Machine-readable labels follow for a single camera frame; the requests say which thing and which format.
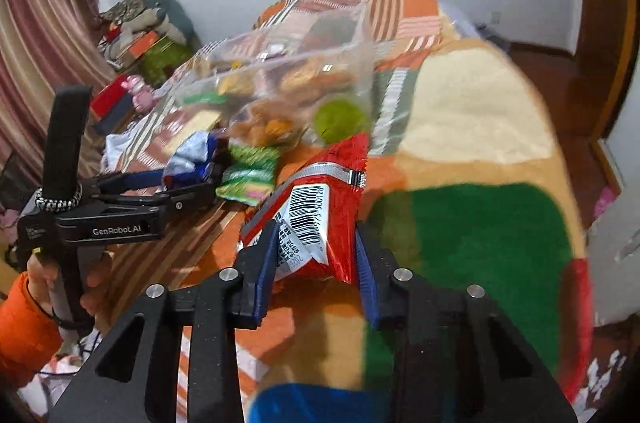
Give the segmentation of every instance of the red snack package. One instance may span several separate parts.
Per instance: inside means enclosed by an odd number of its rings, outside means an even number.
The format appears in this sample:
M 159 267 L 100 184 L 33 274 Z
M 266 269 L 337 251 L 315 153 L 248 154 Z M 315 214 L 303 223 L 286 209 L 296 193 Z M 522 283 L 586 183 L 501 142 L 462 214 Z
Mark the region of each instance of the red snack package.
M 358 134 L 309 159 L 248 213 L 239 246 L 251 246 L 271 219 L 280 225 L 275 280 L 295 273 L 353 284 L 355 223 L 366 181 L 369 137 Z

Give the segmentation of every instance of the green round object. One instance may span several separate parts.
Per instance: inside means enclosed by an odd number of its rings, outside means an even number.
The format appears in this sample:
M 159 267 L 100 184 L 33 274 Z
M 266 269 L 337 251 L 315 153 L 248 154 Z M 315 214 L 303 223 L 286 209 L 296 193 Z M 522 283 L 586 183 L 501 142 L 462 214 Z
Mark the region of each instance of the green round object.
M 354 134 L 369 132 L 369 119 L 353 101 L 345 98 L 327 101 L 318 107 L 314 129 L 322 141 L 333 145 Z

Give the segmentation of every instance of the bed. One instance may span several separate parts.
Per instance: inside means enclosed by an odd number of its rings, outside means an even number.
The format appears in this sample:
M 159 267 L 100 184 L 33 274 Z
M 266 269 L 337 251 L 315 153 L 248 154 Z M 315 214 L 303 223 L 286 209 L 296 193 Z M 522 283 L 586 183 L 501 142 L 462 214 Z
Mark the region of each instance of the bed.
M 452 20 L 455 9 L 437 0 L 281 0 L 255 26 L 362 3 L 377 61 L 360 218 L 401 265 L 434 283 L 482 284 L 573 400 L 589 358 L 590 290 L 580 216 L 542 98 L 462 13 Z M 167 96 L 144 120 L 120 170 L 161 164 L 149 147 L 173 109 Z M 278 179 L 318 150 L 287 154 Z M 175 289 L 231 265 L 243 215 L 221 201 L 162 241 L 114 248 L 112 319 L 149 284 Z M 178 420 L 186 417 L 189 338 L 186 327 Z M 382 420 L 392 351 L 367 327 L 356 288 L 296 283 L 274 296 L 258 331 L 237 331 L 236 340 L 248 421 Z

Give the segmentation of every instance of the green patch on blanket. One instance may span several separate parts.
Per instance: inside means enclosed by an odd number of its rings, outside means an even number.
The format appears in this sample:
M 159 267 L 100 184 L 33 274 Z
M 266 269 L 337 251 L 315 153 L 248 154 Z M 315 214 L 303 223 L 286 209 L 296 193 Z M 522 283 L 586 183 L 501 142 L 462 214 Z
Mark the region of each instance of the green patch on blanket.
M 482 285 L 556 371 L 558 291 L 572 251 L 561 213 L 539 188 L 457 184 L 392 192 L 378 200 L 368 224 L 400 265 L 434 284 Z M 366 388 L 390 385 L 388 341 L 369 329 L 365 352 Z

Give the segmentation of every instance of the cream patch on blanket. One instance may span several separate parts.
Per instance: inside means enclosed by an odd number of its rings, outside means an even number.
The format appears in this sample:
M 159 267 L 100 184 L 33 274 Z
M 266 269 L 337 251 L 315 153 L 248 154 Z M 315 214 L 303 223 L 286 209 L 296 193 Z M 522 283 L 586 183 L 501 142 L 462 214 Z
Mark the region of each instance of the cream patch on blanket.
M 513 164 L 548 158 L 553 136 L 518 70 L 488 49 L 429 56 L 399 146 L 425 160 Z

